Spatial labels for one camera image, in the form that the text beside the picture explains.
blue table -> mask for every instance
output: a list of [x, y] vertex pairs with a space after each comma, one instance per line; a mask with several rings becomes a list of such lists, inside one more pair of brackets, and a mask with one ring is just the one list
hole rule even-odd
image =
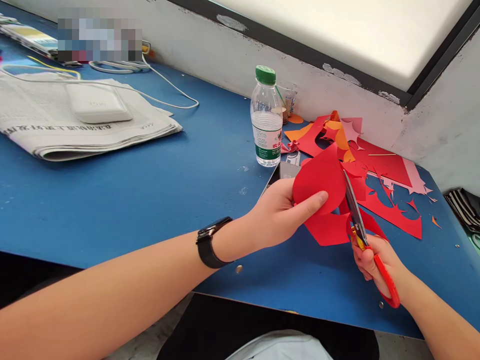
[[[3, 2], [0, 13], [56, 35], [55, 24]], [[30, 62], [26, 56], [32, 53], [10, 39], [0, 38], [0, 49], [7, 63]], [[250, 101], [170, 67], [155, 68], [200, 101], [191, 110], [164, 107], [184, 127], [181, 133], [62, 163], [36, 159], [0, 136], [0, 251], [88, 268], [252, 208], [272, 170], [255, 160]], [[190, 104], [151, 72], [110, 75], [89, 66], [80, 72], [84, 79], [114, 78], [157, 99]], [[479, 258], [430, 174], [419, 171], [433, 189], [429, 195], [438, 199], [430, 203], [426, 196], [413, 195], [423, 215], [423, 240], [376, 219], [405, 265], [480, 330]], [[380, 185], [374, 178], [368, 184]], [[412, 198], [401, 187], [394, 194], [395, 201]], [[432, 223], [432, 215], [442, 229]], [[415, 216], [414, 211], [407, 216]], [[238, 274], [237, 265], [243, 265]], [[379, 308], [381, 296], [357, 270], [349, 244], [320, 247], [303, 226], [289, 241], [223, 268], [197, 290], [422, 336], [404, 308]]]

hand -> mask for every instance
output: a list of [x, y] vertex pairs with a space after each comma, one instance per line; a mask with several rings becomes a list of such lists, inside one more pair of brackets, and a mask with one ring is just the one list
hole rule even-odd
[[362, 251], [355, 239], [352, 239], [351, 242], [353, 257], [355, 258], [358, 269], [365, 277], [365, 280], [373, 280], [378, 290], [387, 298], [391, 298], [387, 284], [374, 261], [374, 255], [379, 254], [395, 283], [398, 295], [400, 296], [400, 302], [402, 302], [408, 292], [406, 288], [415, 276], [400, 261], [397, 253], [395, 253], [394, 248], [388, 241], [374, 235], [367, 234], [366, 237], [371, 250], [366, 249]]
[[299, 226], [327, 201], [327, 192], [320, 191], [294, 206], [294, 180], [274, 182], [253, 209], [241, 218], [258, 250], [278, 245], [292, 237]]

window frame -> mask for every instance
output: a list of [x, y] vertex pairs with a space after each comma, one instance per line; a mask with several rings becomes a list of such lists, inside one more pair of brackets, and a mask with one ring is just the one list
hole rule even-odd
[[323, 69], [324, 64], [329, 64], [332, 68], [353, 76], [360, 82], [360, 87], [365, 90], [379, 96], [381, 96], [380, 93], [384, 92], [393, 95], [399, 99], [398, 104], [407, 110], [415, 108], [459, 50], [472, 38], [480, 26], [480, 0], [472, 0], [410, 88], [404, 91], [209, 0], [168, 1], [220, 25], [224, 24], [218, 20], [219, 15], [232, 18], [244, 24], [246, 29], [243, 31], [231, 27], [230, 29], [316, 68]]

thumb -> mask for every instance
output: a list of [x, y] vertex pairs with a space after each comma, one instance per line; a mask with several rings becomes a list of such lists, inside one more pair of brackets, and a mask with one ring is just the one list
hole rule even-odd
[[364, 268], [374, 279], [382, 279], [379, 268], [374, 261], [374, 252], [371, 249], [365, 249], [361, 253], [361, 267]]
[[328, 198], [329, 194], [326, 191], [317, 192], [315, 195], [287, 210], [288, 216], [297, 226], [300, 226], [315, 214]]

water bottle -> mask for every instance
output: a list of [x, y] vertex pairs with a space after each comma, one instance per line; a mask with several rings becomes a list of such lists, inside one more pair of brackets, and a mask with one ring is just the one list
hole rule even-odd
[[267, 66], [255, 69], [256, 87], [251, 95], [250, 117], [255, 139], [256, 160], [264, 167], [280, 161], [282, 144], [282, 104], [276, 90], [277, 75]]

